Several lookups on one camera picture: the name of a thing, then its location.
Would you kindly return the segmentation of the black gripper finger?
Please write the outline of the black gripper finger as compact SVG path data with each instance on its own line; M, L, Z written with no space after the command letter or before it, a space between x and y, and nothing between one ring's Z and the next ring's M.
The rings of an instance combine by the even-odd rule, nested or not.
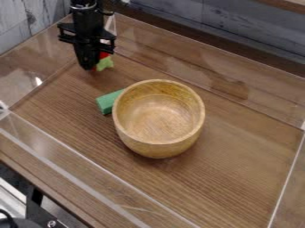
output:
M94 45L91 47L91 51L90 51L90 61L91 61L91 67L90 69L94 69L99 60L100 60L100 47L99 45Z
M75 51L80 66L84 69L88 69L87 46L82 44L75 44L74 51Z

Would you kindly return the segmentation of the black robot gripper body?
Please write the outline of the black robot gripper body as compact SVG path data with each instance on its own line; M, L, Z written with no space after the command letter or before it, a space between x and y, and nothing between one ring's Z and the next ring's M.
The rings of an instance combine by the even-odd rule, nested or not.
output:
M71 8L72 22L61 22L57 25L60 30L59 40L72 45L87 46L87 54L91 47L99 45L100 52L115 52L115 36L103 28L103 10L99 7L92 9Z

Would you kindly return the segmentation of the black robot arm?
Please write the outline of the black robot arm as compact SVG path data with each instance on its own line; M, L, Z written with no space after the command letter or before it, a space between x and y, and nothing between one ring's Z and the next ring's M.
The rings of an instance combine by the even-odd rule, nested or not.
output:
M71 0L72 22L57 24L59 40L72 45L84 70L103 71L114 66L116 35L103 22L104 16L114 15L103 10L103 0Z

